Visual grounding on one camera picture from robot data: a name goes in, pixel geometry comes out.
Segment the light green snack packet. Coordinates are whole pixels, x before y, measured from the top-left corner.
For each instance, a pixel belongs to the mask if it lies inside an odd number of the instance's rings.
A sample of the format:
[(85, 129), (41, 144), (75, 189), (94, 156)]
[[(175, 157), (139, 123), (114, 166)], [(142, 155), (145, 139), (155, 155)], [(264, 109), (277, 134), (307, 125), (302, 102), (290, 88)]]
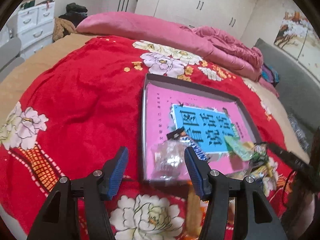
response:
[(254, 155), (254, 152), (242, 144), (242, 142), (228, 135), (224, 136), (226, 144), (232, 149), (232, 151), (242, 160), (250, 161)]

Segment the clear candy packet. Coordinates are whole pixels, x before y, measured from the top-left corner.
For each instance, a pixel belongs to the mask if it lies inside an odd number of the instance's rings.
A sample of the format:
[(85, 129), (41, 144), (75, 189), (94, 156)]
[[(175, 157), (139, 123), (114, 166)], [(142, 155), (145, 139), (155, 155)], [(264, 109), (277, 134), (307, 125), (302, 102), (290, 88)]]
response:
[(183, 180), (186, 175), (185, 142), (167, 140), (158, 144), (153, 151), (155, 164), (151, 174), (154, 180)]

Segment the Snickers chocolate bar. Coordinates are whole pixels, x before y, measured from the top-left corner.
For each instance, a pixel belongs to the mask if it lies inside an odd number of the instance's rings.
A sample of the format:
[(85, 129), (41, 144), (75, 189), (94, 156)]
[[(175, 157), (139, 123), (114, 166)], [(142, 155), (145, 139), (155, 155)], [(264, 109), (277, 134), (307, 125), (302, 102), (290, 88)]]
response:
[(192, 147), (200, 160), (208, 162), (209, 158), (205, 152), (200, 148), (197, 142), (186, 133), (184, 127), (178, 128), (168, 133), (166, 136), (168, 140), (177, 140), (186, 144), (188, 147)]

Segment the green pea snack packet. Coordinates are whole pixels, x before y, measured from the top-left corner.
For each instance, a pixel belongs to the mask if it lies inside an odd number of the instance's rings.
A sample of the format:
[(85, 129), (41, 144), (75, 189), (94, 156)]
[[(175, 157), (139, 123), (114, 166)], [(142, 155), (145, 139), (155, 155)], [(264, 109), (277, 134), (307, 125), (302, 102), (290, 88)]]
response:
[(268, 162), (267, 143), (261, 142), (255, 144), (252, 148), (253, 155), (250, 160), (252, 166), (262, 166)]

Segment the patterned grey pillow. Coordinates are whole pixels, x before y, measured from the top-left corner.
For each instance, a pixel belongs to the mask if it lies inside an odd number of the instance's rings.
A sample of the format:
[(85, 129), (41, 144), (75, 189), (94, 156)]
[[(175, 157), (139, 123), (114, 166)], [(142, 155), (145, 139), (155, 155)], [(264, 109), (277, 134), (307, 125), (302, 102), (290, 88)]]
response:
[(288, 114), (288, 119), (290, 122), (290, 125), (298, 139), (298, 142), (301, 146), (301, 148), (307, 152), (309, 149), (310, 144), (307, 142), (306, 135), (304, 131), (300, 128), (297, 119), (294, 117), (292, 113)]

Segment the yellow cartoon snack packet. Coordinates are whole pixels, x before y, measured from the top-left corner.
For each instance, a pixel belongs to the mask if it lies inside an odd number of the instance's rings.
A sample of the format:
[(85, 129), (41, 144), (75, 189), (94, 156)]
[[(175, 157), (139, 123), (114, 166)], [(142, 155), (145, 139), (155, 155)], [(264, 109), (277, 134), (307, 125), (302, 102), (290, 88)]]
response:
[(265, 177), (272, 178), (273, 177), (273, 168), (269, 164), (262, 165), (256, 170), (250, 173), (250, 176), (255, 180), (261, 180)]

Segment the orange rice cracker packet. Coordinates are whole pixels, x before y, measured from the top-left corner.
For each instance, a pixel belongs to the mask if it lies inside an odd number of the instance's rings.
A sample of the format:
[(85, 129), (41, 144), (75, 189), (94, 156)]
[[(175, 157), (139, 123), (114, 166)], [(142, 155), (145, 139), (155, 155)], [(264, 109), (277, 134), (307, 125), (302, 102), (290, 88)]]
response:
[[(182, 239), (199, 239), (209, 202), (203, 202), (189, 187), (185, 230)], [(229, 198), (225, 239), (232, 239), (235, 216), (235, 198)]]

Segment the grey padded headboard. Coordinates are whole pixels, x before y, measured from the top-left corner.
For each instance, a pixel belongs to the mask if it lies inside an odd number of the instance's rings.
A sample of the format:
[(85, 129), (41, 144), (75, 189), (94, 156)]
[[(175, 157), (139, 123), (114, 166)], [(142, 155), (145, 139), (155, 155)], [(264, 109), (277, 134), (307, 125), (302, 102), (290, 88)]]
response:
[(275, 46), (259, 38), (255, 47), (262, 52), (264, 63), (279, 74), (276, 90), (287, 113), (292, 114), (304, 133), (312, 137), (319, 127), (319, 86), (296, 61)]

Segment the blue purple folded clothes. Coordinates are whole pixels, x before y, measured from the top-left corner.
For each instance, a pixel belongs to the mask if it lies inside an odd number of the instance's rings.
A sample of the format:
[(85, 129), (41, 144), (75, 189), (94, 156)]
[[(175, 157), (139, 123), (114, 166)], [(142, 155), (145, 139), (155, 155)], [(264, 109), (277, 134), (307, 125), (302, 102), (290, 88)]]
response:
[(268, 83), (272, 84), (273, 87), (276, 87), (276, 85), (280, 81), (280, 77), (278, 72), (270, 65), (268, 64), (263, 64), (262, 65), (262, 77), (264, 80), (266, 80)]

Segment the pink quilt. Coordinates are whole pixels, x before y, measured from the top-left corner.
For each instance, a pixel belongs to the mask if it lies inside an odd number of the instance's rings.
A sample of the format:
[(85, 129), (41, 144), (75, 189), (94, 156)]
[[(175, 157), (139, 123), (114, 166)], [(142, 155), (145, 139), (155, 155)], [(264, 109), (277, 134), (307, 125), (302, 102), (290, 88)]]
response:
[(258, 82), (275, 96), (279, 95), (277, 90), (262, 77), (264, 63), (262, 52), (256, 47), (248, 48), (221, 29), (209, 26), (190, 28), (131, 12), (104, 12), (85, 18), (77, 26), (76, 31), (93, 35), (122, 36), (185, 50)]

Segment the white wardrobe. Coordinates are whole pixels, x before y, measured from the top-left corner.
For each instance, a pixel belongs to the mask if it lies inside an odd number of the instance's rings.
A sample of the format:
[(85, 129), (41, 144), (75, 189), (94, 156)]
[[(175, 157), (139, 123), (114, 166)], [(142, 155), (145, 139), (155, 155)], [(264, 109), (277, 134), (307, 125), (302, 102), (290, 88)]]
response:
[(161, 18), (189, 28), (210, 26), (240, 39), (257, 0), (106, 0), (106, 11)]

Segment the grey chair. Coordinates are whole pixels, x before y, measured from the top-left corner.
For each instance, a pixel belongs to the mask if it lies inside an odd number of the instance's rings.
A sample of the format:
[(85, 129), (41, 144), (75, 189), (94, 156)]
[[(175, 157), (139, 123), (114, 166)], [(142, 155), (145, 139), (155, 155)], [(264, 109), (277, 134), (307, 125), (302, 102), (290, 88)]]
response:
[(20, 56), (21, 45), (21, 40), (15, 37), (1, 46), (0, 82), (3, 82), (17, 66), (25, 61), (25, 59)]

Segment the brown fuzzy blanket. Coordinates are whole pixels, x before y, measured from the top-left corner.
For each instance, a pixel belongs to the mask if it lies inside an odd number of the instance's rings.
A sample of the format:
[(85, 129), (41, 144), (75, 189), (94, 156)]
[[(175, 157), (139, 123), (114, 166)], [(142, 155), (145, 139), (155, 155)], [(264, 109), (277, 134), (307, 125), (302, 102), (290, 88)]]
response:
[(53, 42), (74, 33), (76, 33), (75, 26), (71, 21), (58, 17), (54, 18)]

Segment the white drawer chest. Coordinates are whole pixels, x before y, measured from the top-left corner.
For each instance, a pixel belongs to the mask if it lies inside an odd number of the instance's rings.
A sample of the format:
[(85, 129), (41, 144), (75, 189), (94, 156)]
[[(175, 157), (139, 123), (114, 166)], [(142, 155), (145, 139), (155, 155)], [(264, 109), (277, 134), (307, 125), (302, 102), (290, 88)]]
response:
[(16, 35), (21, 41), (20, 56), (27, 59), (53, 42), (55, 2), (17, 13)]

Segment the dark clothes pile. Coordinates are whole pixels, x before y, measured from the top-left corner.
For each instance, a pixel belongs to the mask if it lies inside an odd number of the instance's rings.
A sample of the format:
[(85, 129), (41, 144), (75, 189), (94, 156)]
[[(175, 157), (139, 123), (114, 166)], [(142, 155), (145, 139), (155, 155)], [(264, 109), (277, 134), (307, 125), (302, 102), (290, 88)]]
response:
[(76, 3), (69, 3), (66, 5), (66, 12), (59, 16), (59, 18), (68, 20), (73, 23), (75, 27), (77, 27), (80, 22), (82, 22), (87, 15), (87, 8)]

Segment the floral wall painting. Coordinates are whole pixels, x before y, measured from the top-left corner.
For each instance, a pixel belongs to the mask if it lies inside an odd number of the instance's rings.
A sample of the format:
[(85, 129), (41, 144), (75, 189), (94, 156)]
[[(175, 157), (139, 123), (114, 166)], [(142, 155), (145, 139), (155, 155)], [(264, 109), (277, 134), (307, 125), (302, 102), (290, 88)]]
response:
[(286, 11), (274, 45), (319, 79), (319, 36), (300, 11)]

